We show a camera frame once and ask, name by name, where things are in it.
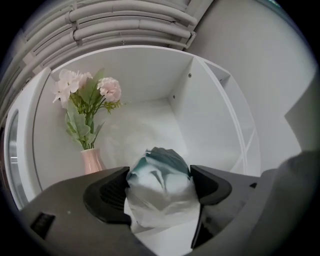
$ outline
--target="crumpled fabric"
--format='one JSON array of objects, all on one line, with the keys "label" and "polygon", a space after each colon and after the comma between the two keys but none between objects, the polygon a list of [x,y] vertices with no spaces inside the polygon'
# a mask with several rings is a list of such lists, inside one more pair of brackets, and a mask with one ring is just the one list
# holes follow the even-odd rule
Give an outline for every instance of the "crumpled fabric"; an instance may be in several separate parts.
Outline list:
[{"label": "crumpled fabric", "polygon": [[169,228],[198,218],[200,204],[193,178],[174,150],[146,150],[126,180],[128,205],[142,227]]}]

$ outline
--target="white shelf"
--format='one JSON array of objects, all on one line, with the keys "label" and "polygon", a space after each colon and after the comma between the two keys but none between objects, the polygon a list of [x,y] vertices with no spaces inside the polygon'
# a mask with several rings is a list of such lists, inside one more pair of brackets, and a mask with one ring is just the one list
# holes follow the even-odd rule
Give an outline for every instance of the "white shelf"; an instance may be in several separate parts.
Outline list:
[{"label": "white shelf", "polygon": [[227,96],[202,59],[154,46],[107,48],[53,70],[44,85],[33,141],[43,189],[84,174],[82,149],[66,133],[65,110],[58,101],[51,103],[53,78],[58,79],[61,69],[94,74],[101,67],[119,80],[121,101],[128,103],[111,115],[100,111],[95,117],[96,124],[106,120],[95,144],[106,168],[132,166],[153,147],[174,149],[188,165],[224,171],[244,154]]},{"label": "white shelf", "polygon": [[254,131],[250,144],[248,145],[247,152],[247,170],[246,174],[250,176],[261,176],[261,159],[259,149],[259,139],[257,132]]}]

